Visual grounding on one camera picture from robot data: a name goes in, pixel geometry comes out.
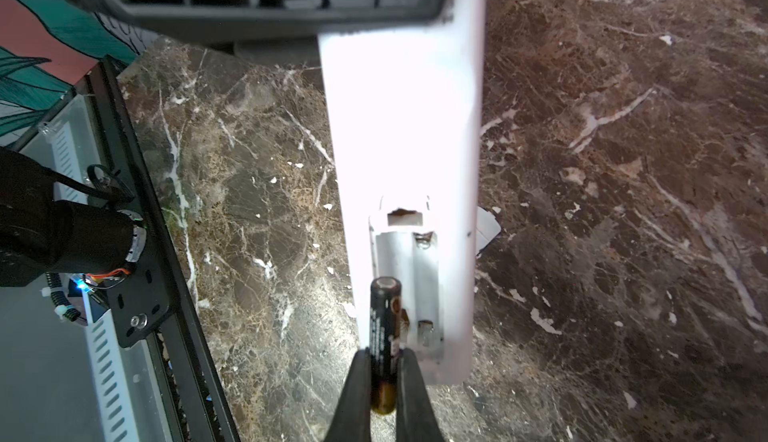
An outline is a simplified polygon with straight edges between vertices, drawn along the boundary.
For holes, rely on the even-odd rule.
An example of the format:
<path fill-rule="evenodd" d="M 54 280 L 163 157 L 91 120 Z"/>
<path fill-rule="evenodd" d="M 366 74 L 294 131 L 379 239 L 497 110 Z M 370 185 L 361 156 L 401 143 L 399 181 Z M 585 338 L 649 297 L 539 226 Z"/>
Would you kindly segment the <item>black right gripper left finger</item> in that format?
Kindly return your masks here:
<path fill-rule="evenodd" d="M 370 442 L 372 372 L 368 349 L 355 353 L 325 442 Z"/>

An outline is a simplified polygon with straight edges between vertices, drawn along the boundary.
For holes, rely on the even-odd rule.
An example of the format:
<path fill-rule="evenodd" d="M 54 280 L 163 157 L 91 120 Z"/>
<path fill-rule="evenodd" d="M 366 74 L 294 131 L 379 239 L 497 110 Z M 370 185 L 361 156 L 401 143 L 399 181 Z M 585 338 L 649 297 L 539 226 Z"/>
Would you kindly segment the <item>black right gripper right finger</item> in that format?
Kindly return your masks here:
<path fill-rule="evenodd" d="M 444 442 L 417 356 L 405 348 L 398 361 L 396 442 Z"/>

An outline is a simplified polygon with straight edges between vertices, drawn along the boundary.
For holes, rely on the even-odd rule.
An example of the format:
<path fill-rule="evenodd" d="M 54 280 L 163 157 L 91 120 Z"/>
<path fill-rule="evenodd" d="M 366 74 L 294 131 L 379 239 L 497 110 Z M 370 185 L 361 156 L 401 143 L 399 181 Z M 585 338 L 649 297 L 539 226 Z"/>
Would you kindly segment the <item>black gold AAA battery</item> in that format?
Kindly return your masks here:
<path fill-rule="evenodd" d="M 401 291 L 402 285 L 394 277 L 378 277 L 370 286 L 371 409 L 381 415 L 396 407 Z"/>

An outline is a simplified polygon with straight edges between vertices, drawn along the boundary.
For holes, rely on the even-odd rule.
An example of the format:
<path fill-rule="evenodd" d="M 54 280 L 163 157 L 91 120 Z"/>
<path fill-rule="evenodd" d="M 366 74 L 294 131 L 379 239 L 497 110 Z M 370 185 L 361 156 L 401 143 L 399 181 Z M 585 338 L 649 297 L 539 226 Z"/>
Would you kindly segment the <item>white remote control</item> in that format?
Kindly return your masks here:
<path fill-rule="evenodd" d="M 429 384 L 472 367 L 485 9 L 318 38 L 359 344 L 372 281 L 396 278 Z"/>

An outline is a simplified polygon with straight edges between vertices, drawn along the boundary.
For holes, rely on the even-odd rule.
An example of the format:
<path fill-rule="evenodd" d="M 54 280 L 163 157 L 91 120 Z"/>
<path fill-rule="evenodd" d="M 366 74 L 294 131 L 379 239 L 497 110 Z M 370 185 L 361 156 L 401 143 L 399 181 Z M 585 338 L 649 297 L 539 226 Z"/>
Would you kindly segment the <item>white battery cover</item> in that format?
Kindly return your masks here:
<path fill-rule="evenodd" d="M 501 225 L 494 213 L 478 207 L 476 217 L 476 255 L 479 256 L 500 233 Z"/>

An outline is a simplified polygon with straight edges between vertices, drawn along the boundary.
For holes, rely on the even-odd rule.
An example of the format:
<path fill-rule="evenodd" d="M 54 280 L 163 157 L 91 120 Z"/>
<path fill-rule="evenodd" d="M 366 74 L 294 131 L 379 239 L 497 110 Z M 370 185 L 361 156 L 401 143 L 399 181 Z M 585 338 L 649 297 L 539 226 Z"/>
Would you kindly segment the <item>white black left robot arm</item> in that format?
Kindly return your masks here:
<path fill-rule="evenodd" d="M 142 30 L 246 60 L 304 64 L 318 36 L 427 24 L 446 0 L 66 0 Z M 134 198 L 102 170 L 93 185 L 6 148 L 1 180 L 1 282 L 24 286 L 45 273 L 105 274 L 132 264 L 144 227 L 118 210 Z"/>

